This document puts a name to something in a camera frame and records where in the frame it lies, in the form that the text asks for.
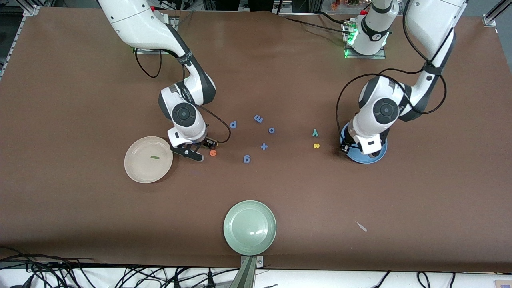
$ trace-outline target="plate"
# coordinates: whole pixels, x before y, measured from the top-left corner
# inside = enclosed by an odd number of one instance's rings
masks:
[[[151,183],[161,179],[173,163],[170,145],[162,138],[148,136],[133,143],[124,156],[124,169],[133,181]]]
[[[228,245],[245,256],[267,250],[275,238],[276,221],[263,203],[247,200],[233,206],[224,219],[224,238]]]

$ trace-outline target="white robotic arm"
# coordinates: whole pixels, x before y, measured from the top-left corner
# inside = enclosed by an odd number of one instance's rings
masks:
[[[167,134],[171,145],[200,143],[206,137],[206,124],[195,107],[213,101],[215,84],[204,72],[178,32],[163,23],[146,0],[99,0],[112,28],[126,44],[139,48],[162,50],[173,55],[187,68],[190,76],[160,91],[158,104],[165,117],[174,127]],[[194,160],[202,160],[201,154],[187,149],[173,149]]]
[[[373,0],[368,14],[355,19],[357,30],[347,44],[362,55],[377,53],[386,43],[398,11],[396,0]]]
[[[417,111],[425,110],[455,45],[453,28],[466,3],[467,0],[414,0],[408,3],[407,26],[425,46],[426,57],[433,59],[425,63],[412,87],[395,83],[385,76],[377,76],[366,83],[359,96],[360,112],[341,132],[341,150],[349,157],[364,163],[374,162],[365,156],[380,159],[385,153],[383,148],[387,147],[390,126],[397,119],[416,119],[421,115]]]

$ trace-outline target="cable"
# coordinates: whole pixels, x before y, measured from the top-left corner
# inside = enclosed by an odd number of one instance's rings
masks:
[[[59,284],[59,286],[63,286],[63,287],[68,287],[65,279],[61,279],[56,273],[55,271],[53,271],[50,267],[49,267],[49,264],[42,264],[40,262],[37,262],[35,260],[36,257],[39,257],[39,258],[48,258],[48,259],[54,259],[54,260],[59,260],[59,261],[62,261],[63,263],[66,264],[66,266],[69,268],[69,271],[68,271],[68,275],[70,276],[70,278],[73,280],[73,282],[77,285],[78,288],[81,288],[80,285],[78,284],[78,281],[76,280],[76,277],[73,273],[73,268],[71,267],[70,265],[70,261],[69,259],[66,259],[66,258],[62,258],[62,257],[57,257],[57,256],[49,256],[49,255],[44,255],[44,254],[25,254],[25,253],[22,253],[21,251],[19,250],[16,250],[14,248],[10,248],[10,247],[6,247],[6,246],[0,246],[0,248],[2,249],[7,249],[7,250],[11,250],[13,252],[16,252],[17,255],[13,255],[13,256],[9,256],[9,257],[5,257],[3,259],[0,259],[0,262],[20,262],[20,263],[27,263],[27,264],[31,264],[30,266],[30,271],[35,275],[37,276],[39,279],[41,279],[44,284],[45,284],[45,287],[47,285],[49,285],[48,282],[46,282],[46,280],[44,279],[43,275],[42,275],[42,272],[43,271],[47,271],[47,272],[50,272],[53,276],[55,276],[55,278],[57,279],[57,282]]]
[[[457,273],[452,272],[452,280],[450,281],[450,286],[449,286],[449,288],[452,288],[452,286],[453,286],[453,282],[455,281],[455,275],[457,275]]]
[[[426,279],[426,286],[423,284],[423,282],[421,282],[421,279],[419,279],[419,275],[420,275],[420,274],[425,275],[425,279]],[[425,272],[417,272],[417,273],[416,273],[416,279],[418,279],[419,284],[420,284],[423,288],[430,288],[430,281],[429,281],[429,277],[426,275],[426,273],[425,273]]]
[[[450,288],[452,288],[453,286],[453,282],[455,281],[455,276],[457,275],[457,273],[455,272],[451,272],[452,273],[452,279],[450,281]],[[426,286],[423,284],[423,282],[421,281],[421,279],[419,278],[419,276],[423,274],[425,276],[425,279],[426,279]],[[418,279],[418,282],[419,284],[423,287],[423,288],[430,288],[430,281],[429,281],[429,277],[426,275],[425,272],[417,272],[416,273],[416,279]]]
[[[131,271],[133,271],[133,272],[135,272],[135,273],[142,274],[142,275],[144,275],[144,276],[149,276],[149,277],[151,277],[151,278],[154,278],[154,279],[158,279],[158,280],[164,281],[162,278],[158,278],[158,277],[156,277],[156,276],[152,276],[152,275],[150,275],[150,274],[146,274],[146,273],[142,272],[142,270],[138,271],[138,270],[133,269],[133,268],[131,268],[131,267],[129,267],[129,266],[124,266],[124,267],[125,267],[126,269],[130,269]]]
[[[279,0],[278,11],[275,13],[276,15],[279,15],[279,12],[281,12],[281,7],[282,6],[283,6],[283,0]]]
[[[350,20],[351,18],[345,19],[345,20],[336,20],[332,18],[329,14],[322,12],[322,11],[315,11],[313,12],[315,14],[322,14],[323,16],[327,17],[330,21],[333,21],[334,23],[343,24],[343,22]]]
[[[204,276],[206,276],[206,277],[208,277],[208,274],[206,274],[206,273],[199,273],[199,274],[197,274],[197,275],[190,276],[190,277],[185,278],[185,279],[181,279],[181,280],[180,280],[180,282],[182,282],[182,281],[187,281],[187,280],[191,280],[191,279],[194,279],[194,278],[196,278],[196,277],[203,276],[203,275],[204,275]]]
[[[403,8],[403,16],[402,16],[403,32],[406,35],[407,41],[409,42],[411,47],[414,49],[414,51],[416,51],[416,53],[418,53],[418,55],[420,55],[421,58],[423,58],[423,60],[425,60],[429,65],[432,65],[432,62],[430,61],[430,59],[428,59],[425,55],[423,55],[423,53],[421,51],[418,50],[418,48],[411,41],[411,38],[409,37],[409,34],[407,33],[406,14],[407,14],[407,11],[409,10],[409,3],[410,2],[411,2],[411,0],[407,0],[406,5]]]
[[[173,9],[173,10],[176,10],[176,8],[173,8],[171,5],[169,5],[169,4],[167,4],[167,3],[165,3],[164,1],[160,1],[160,0],[158,0],[158,5],[162,6],[162,4],[165,4],[167,7],[171,8],[171,9]]]
[[[144,269],[146,269],[146,268],[148,268],[148,267],[144,266],[144,267],[142,267],[142,268],[140,269],[140,271],[142,271],[142,270],[144,270]],[[127,277],[127,278],[125,279],[125,277],[126,277],[126,276],[128,276],[128,274],[129,274],[129,272],[128,272],[128,273],[126,273],[126,270],[125,270],[125,273],[124,273],[123,277],[122,277],[121,279],[119,279],[119,281],[116,283],[116,285],[114,286],[114,288],[122,288],[122,287],[123,287],[123,285],[124,285],[126,282],[128,282],[128,280],[130,280],[133,276],[137,275],[137,273],[133,273],[133,274],[131,274],[129,277]]]
[[[22,263],[22,264],[16,264],[16,265],[12,265],[12,266],[2,267],[0,269],[18,268],[20,266],[27,266],[27,265]]]
[[[382,285],[382,283],[384,283],[384,280],[386,279],[386,277],[391,273],[391,271],[387,271],[384,276],[381,278],[379,284],[377,284],[376,286],[373,286],[373,288],[380,288],[380,286]]]
[[[402,26],[403,26],[403,32],[404,34],[406,35],[406,38],[407,38],[407,41],[409,42],[409,44],[411,45],[411,47],[414,49],[414,51],[416,51],[416,53],[418,53],[418,55],[421,56],[421,58],[423,58],[426,63],[430,66],[434,66],[432,64],[432,61],[436,58],[437,54],[439,54],[439,51],[441,51],[441,48],[444,46],[444,44],[446,43],[446,41],[448,40],[448,37],[450,36],[450,34],[452,33],[454,27],[451,27],[450,30],[448,31],[448,34],[446,35],[446,37],[444,38],[443,42],[441,43],[441,45],[439,46],[439,48],[437,48],[437,51],[436,53],[434,53],[434,56],[432,56],[432,59],[428,59],[421,51],[419,51],[419,49],[416,47],[416,45],[414,45],[414,43],[411,41],[411,38],[409,37],[409,33],[407,32],[407,24],[406,24],[406,14],[407,14],[407,11],[409,10],[409,3],[411,2],[411,0],[407,0],[406,2],[406,5],[405,7],[403,8],[403,16],[402,16]]]
[[[239,270],[239,268],[229,269],[229,270],[224,270],[224,271],[222,271],[222,272],[218,272],[218,273],[213,274],[213,275],[211,276],[211,278],[213,278],[213,277],[215,277],[215,276],[217,276],[217,275],[221,275],[221,274],[224,274],[224,273],[228,273],[228,272],[231,272],[231,271],[237,271],[237,270]],[[208,280],[209,278],[210,278],[210,277],[206,277],[206,278],[204,278],[203,280],[201,280],[201,281],[197,282],[195,285],[193,285],[193,286],[192,286],[192,287],[190,287],[190,288],[196,288],[197,286],[199,286],[199,284],[203,283],[204,281]]]
[[[318,27],[318,28],[323,28],[323,29],[326,29],[326,30],[340,32],[340,33],[343,33],[343,34],[350,34],[349,31],[343,31],[343,30],[338,30],[338,29],[329,28],[329,27],[325,27],[325,26],[320,26],[320,25],[317,25],[317,24],[313,24],[313,23],[309,23],[309,22],[304,22],[304,21],[301,21],[301,20],[295,20],[295,19],[291,19],[291,18],[285,18],[285,19],[288,19],[290,21],[297,22],[297,23],[302,23],[302,24]]]
[[[360,78],[367,77],[367,76],[381,76],[381,77],[387,78],[387,79],[391,80],[392,82],[394,82],[395,84],[397,84],[400,87],[400,89],[402,90],[403,96],[407,100],[408,104],[411,106],[411,110],[413,110],[414,112],[419,113],[419,114],[430,114],[430,113],[435,112],[437,109],[439,109],[439,107],[441,107],[443,105],[444,101],[446,100],[446,94],[447,94],[446,81],[444,80],[444,77],[442,75],[439,76],[439,78],[442,80],[443,86],[444,86],[444,95],[443,95],[443,98],[442,98],[441,102],[439,102],[439,104],[434,109],[432,109],[430,111],[420,111],[420,110],[416,109],[414,107],[414,105],[411,103],[411,100],[409,99],[409,95],[407,95],[405,87],[403,87],[402,84],[400,82],[398,82],[397,80],[395,80],[394,78],[391,78],[391,77],[389,77],[387,75],[383,75],[381,73],[367,73],[367,74],[363,74],[363,75],[360,75],[360,76],[355,77],[354,79],[350,80],[343,87],[342,91],[339,93],[338,100],[336,101],[336,125],[338,127],[339,133],[341,133],[342,130],[341,130],[341,127],[339,125],[338,108],[339,108],[339,101],[342,98],[343,92],[348,87],[348,85],[350,85],[350,83],[352,83],[352,82],[354,82],[354,81],[356,81],[356,80],[358,80]]]
[[[178,269],[179,268],[176,268],[176,270],[174,271],[174,276],[172,276],[169,280],[167,280],[162,286],[160,286],[160,288],[166,288],[167,286],[169,286],[171,283],[173,282],[176,282],[176,281],[179,281],[178,280],[178,276],[183,273],[184,271],[190,269],[190,267],[184,267],[182,270],[180,270],[178,272]]]
[[[89,284],[93,287],[93,288],[96,288],[96,286],[94,286],[94,284],[91,282],[91,280],[89,279],[89,277],[87,276],[87,274],[85,273],[85,271],[82,269],[82,266],[80,265],[80,260],[76,259],[76,262],[78,263],[78,268],[80,269],[80,271],[82,272],[84,278],[87,280],[87,282],[89,282]]]
[[[229,127],[228,124],[226,124],[226,122],[224,122],[220,117],[218,117],[217,115],[215,115],[212,111],[204,108],[203,106],[196,106],[197,108],[201,109],[201,110],[204,110],[206,112],[208,112],[211,116],[215,117],[215,119],[217,119],[218,121],[220,121],[222,124],[224,124],[224,126],[226,126],[227,130],[229,131],[229,134],[227,135],[227,138],[226,140],[224,141],[217,141],[217,143],[219,144],[223,144],[223,143],[226,143],[229,141],[229,139],[231,138],[231,128]]]
[[[182,69],[182,81],[185,81],[185,65],[181,65],[181,69]],[[227,131],[229,132],[229,134],[227,135],[226,140],[224,140],[224,141],[217,141],[217,143],[223,144],[223,143],[226,143],[226,142],[229,141],[229,139],[231,138],[231,128],[229,127],[229,125],[226,122],[224,122],[219,116],[215,115],[215,113],[213,113],[212,111],[204,108],[203,106],[195,105],[194,103],[190,103],[190,102],[188,102],[188,103],[191,104],[191,105],[194,105],[196,108],[199,108],[199,109],[209,113],[211,116],[215,117],[215,119],[220,121],[220,123],[222,123],[222,124],[224,124],[224,126],[226,126]]]
[[[144,71],[144,73],[146,73],[147,76],[151,77],[151,78],[156,78],[158,77],[158,75],[160,75],[160,70],[162,70],[162,51],[161,50],[158,50],[158,53],[160,54],[160,66],[158,67],[158,72],[155,76],[152,76],[150,75],[149,73],[146,72],[146,70],[142,67],[142,65],[140,64],[139,62],[139,57],[137,57],[137,51],[139,50],[139,48],[135,48],[135,60],[137,60],[137,64],[139,65],[140,69],[142,69],[142,71]]]
[[[164,267],[160,267],[156,270],[154,270],[153,272],[151,272],[150,274],[148,274],[145,278],[143,279],[140,279],[139,281],[137,281],[137,283],[135,284],[135,287],[134,288],[137,288],[142,282],[146,281],[146,280],[150,280],[150,281],[158,281],[160,283],[160,285],[162,285],[162,282],[159,280],[159,279],[148,279],[149,277],[153,276],[155,273],[157,273],[158,271],[160,270],[163,270],[165,269]]]
[[[412,75],[412,74],[418,74],[418,73],[422,72],[423,68],[421,68],[418,71],[414,71],[414,72],[409,72],[409,71],[405,71],[405,70],[401,70],[401,69],[395,69],[395,68],[387,68],[387,69],[384,69],[384,70],[380,71],[379,74],[382,74],[382,73],[384,73],[386,71],[398,71],[398,72],[401,72],[401,73],[411,74]]]

